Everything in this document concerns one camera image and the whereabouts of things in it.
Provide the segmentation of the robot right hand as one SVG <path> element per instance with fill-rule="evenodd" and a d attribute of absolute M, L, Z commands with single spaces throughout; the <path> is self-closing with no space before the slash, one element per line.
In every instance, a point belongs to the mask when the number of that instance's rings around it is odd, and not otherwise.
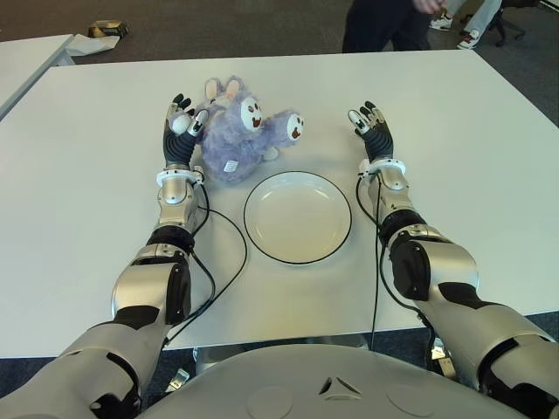
<path fill-rule="evenodd" d="M 370 162 L 393 157 L 393 139 L 386 119 L 380 109 L 365 101 L 358 110 L 348 111 L 355 133 L 362 139 Z"/>

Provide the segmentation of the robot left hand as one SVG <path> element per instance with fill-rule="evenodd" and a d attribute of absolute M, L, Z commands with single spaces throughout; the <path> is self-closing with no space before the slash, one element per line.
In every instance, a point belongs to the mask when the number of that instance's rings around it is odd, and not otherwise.
<path fill-rule="evenodd" d="M 163 129 L 163 155 L 166 165 L 190 168 L 197 140 L 209 119 L 206 108 L 191 107 L 191 99 L 182 93 L 170 102 Z"/>

